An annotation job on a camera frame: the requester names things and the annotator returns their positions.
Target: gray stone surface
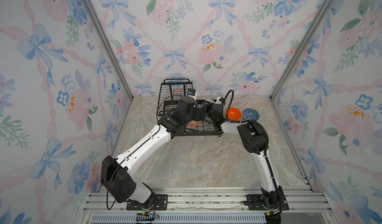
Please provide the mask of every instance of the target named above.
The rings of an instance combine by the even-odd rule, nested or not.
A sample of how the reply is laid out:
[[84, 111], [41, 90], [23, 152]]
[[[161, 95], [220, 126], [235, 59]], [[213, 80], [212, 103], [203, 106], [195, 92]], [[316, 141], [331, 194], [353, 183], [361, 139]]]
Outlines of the gray stone surface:
[[[117, 143], [121, 154], [145, 136], [156, 124], [157, 96], [136, 96], [129, 108]], [[269, 135], [269, 156], [282, 186], [304, 185], [301, 174], [271, 109], [267, 96], [235, 96], [232, 106], [260, 113], [259, 123]], [[136, 182], [151, 188], [261, 186], [253, 154], [239, 135], [178, 136], [160, 147], [134, 174]]]

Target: black mounting plate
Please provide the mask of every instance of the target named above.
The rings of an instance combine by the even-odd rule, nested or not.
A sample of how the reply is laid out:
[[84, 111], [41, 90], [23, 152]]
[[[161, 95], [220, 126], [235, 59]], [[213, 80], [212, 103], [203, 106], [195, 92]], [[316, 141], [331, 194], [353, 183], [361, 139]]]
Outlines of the black mounting plate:
[[[165, 211], [167, 209], [167, 194], [155, 194], [154, 203], [156, 211]], [[140, 203], [134, 200], [127, 200], [126, 210], [128, 211], [142, 211]]]
[[[261, 196], [262, 196], [262, 194], [247, 194], [247, 195], [245, 195], [245, 197], [247, 198], [247, 201], [252, 202], [252, 203], [262, 202]], [[283, 196], [283, 198], [282, 198], [283, 210], [289, 210], [288, 203], [285, 203], [284, 201], [286, 201], [285, 196]], [[248, 205], [248, 208], [250, 211], [267, 210], [265, 207], [263, 207], [263, 205], [255, 205], [255, 204]]]

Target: dish rack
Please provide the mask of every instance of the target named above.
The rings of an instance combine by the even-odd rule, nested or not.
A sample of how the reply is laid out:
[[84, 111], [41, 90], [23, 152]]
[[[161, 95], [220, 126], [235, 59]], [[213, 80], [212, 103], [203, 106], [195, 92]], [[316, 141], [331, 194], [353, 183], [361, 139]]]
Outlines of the dish rack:
[[[164, 116], [172, 108], [176, 108], [178, 101], [187, 94], [188, 89], [193, 89], [193, 83], [189, 79], [165, 79], [160, 84], [157, 117]], [[196, 100], [196, 102], [198, 103], [198, 108], [201, 108], [204, 100]], [[222, 133], [222, 131], [215, 130], [212, 120], [206, 116], [204, 121], [191, 121], [182, 132], [175, 136], [220, 136]]]

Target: floral wallpaper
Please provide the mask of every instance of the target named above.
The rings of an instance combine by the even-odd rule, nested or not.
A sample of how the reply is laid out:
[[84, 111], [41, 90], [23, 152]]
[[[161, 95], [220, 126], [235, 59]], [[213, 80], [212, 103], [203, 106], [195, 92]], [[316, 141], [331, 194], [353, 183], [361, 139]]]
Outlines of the floral wallpaper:
[[155, 96], [166, 78], [270, 94], [323, 0], [91, 1], [133, 95]]
[[336, 0], [274, 99], [341, 224], [382, 223], [381, 41], [382, 0]]
[[0, 224], [75, 223], [129, 99], [80, 0], [0, 5]]

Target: blue patterned bowl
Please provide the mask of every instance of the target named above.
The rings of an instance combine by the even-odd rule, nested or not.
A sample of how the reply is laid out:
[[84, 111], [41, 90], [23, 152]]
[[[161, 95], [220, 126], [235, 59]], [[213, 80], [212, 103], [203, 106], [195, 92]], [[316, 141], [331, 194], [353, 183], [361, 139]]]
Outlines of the blue patterned bowl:
[[260, 115], [256, 110], [251, 109], [251, 108], [247, 108], [247, 109], [243, 110], [243, 117], [246, 120], [256, 120], [257, 121], [260, 118]]

